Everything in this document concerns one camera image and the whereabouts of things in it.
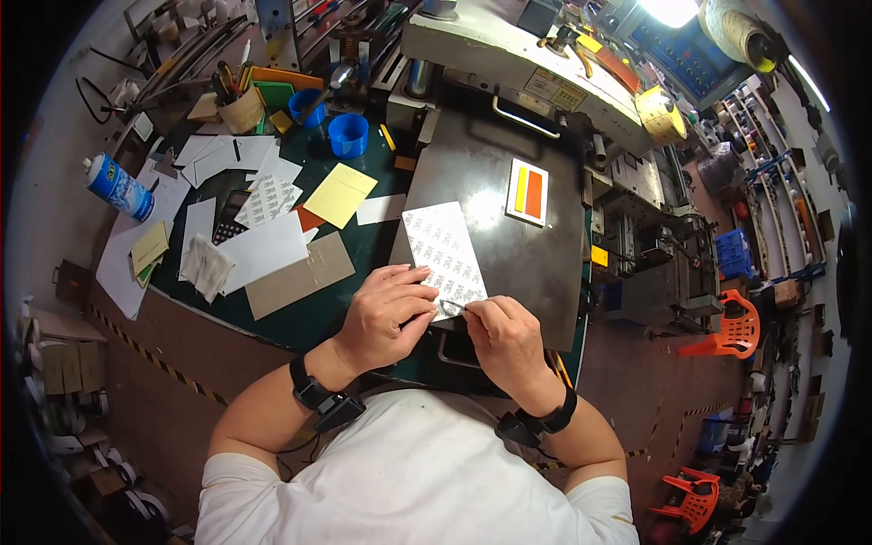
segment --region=warning label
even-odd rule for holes
[[[532,93],[540,99],[546,99],[567,112],[574,112],[578,105],[588,97],[588,93],[542,68],[536,68],[536,71],[530,76],[530,80],[524,85],[524,91]]]

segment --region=spray can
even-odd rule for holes
[[[85,159],[85,176],[91,193],[136,221],[145,221],[154,209],[154,195],[105,153]]]

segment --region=white t-shirt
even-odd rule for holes
[[[471,399],[401,390],[366,405],[290,483],[243,454],[211,457],[197,545],[639,543],[624,480],[564,495],[506,449]]]

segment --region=green work table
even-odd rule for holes
[[[298,203],[305,202],[337,164],[327,138],[329,122],[330,118],[311,129],[295,126],[282,138],[280,156],[303,166],[303,171],[294,181],[294,184],[303,190]],[[160,149],[166,150],[169,146],[173,146],[178,153],[195,127],[187,121],[182,121]],[[378,184],[369,195],[370,198],[407,193],[412,182],[413,173],[395,168],[394,159],[398,155],[417,157],[416,139],[411,134],[393,129],[391,136],[397,145],[396,152],[393,152],[385,143],[385,139],[379,135],[378,123],[371,121],[366,153],[354,160],[342,161],[349,167],[378,180]],[[357,217],[352,217],[348,225],[341,229],[340,235],[354,265],[355,274],[260,320],[255,320],[245,290],[237,290],[226,297],[218,296],[212,304],[209,304],[196,292],[191,283],[180,282],[177,278],[187,206],[216,197],[215,222],[217,223],[229,193],[234,189],[244,189],[248,184],[243,171],[225,171],[213,176],[188,194],[176,215],[169,240],[169,250],[164,256],[163,263],[153,273],[151,286],[182,305],[205,312],[269,343],[293,351],[310,350],[339,331],[351,296],[372,270],[388,263],[399,220],[359,226]],[[589,211],[585,213],[584,225],[589,237]],[[325,223],[319,228],[317,238],[336,230],[336,227]],[[587,263],[584,264],[583,274],[587,277],[590,275]],[[586,323],[586,319],[579,321],[572,352],[563,354],[563,361],[573,384],[576,383],[580,371]],[[458,347],[456,350],[471,350],[465,334],[430,328],[408,358],[375,371],[375,374],[451,392],[503,396],[504,394],[477,366],[452,364],[439,359],[437,354],[443,335],[449,336],[450,343]]]

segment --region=orange plastic chair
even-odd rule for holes
[[[740,318],[720,318],[720,333],[712,333],[702,343],[683,346],[678,349],[679,356],[735,356],[750,358],[757,350],[760,341],[760,315],[750,301],[739,295],[737,290],[727,290],[720,294],[721,301],[735,301],[746,310]]]
[[[708,522],[709,518],[712,516],[715,505],[718,503],[718,481],[720,480],[720,477],[712,475],[711,473],[696,471],[689,467],[682,467],[681,471],[697,480],[681,480],[670,475],[664,475],[663,478],[664,482],[667,482],[674,487],[681,488],[687,493],[684,501],[681,502],[681,507],[676,508],[673,506],[664,506],[662,508],[649,509],[654,513],[685,519],[691,524],[691,534],[696,534]],[[699,485],[704,482],[712,485],[712,491],[705,496],[695,494],[693,492],[694,485]]]

